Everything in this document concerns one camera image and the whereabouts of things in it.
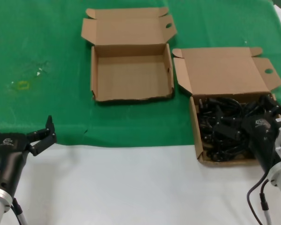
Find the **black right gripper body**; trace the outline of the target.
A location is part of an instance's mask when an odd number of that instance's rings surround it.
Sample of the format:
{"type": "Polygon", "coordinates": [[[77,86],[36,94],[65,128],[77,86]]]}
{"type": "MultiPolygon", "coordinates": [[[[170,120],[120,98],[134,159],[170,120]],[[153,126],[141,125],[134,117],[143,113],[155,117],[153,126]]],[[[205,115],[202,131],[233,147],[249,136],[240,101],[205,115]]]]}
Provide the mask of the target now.
{"type": "Polygon", "coordinates": [[[278,163],[278,155],[274,150],[277,138],[275,119],[265,115],[247,117],[242,122],[242,128],[249,138],[249,150],[263,171],[269,172],[278,163]]]}

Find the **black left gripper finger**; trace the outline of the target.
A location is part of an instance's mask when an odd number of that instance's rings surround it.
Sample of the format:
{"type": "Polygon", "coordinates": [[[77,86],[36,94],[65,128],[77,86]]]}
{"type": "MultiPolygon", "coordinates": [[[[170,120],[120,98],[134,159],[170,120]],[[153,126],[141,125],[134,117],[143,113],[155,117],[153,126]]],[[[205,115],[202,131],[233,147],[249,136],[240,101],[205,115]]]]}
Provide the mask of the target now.
{"type": "Polygon", "coordinates": [[[37,156],[57,142],[52,116],[49,115],[44,129],[26,134],[30,143],[29,151],[37,156]]]}

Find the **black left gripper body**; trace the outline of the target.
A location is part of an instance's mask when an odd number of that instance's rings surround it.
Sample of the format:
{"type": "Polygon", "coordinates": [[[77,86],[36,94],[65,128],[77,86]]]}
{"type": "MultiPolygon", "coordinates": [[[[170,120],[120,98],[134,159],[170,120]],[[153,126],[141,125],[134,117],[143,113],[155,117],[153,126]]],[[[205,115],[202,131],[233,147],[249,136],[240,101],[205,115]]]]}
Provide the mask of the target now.
{"type": "Polygon", "coordinates": [[[0,189],[10,196],[16,193],[29,148],[25,134],[0,133],[0,189]]]}

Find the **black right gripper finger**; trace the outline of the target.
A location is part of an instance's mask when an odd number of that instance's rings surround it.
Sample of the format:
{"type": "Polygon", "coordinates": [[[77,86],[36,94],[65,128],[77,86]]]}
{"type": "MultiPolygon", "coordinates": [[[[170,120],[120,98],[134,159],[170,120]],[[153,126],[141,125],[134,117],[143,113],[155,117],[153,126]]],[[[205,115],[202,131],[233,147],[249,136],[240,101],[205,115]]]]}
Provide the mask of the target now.
{"type": "Polygon", "coordinates": [[[242,118],[225,117],[222,112],[217,112],[215,120],[216,122],[213,127],[214,134],[220,134],[235,141],[241,140],[241,124],[243,122],[242,118]]]}
{"type": "Polygon", "coordinates": [[[265,110],[266,115],[270,117],[281,116],[281,105],[271,95],[261,96],[259,103],[265,110]]]}

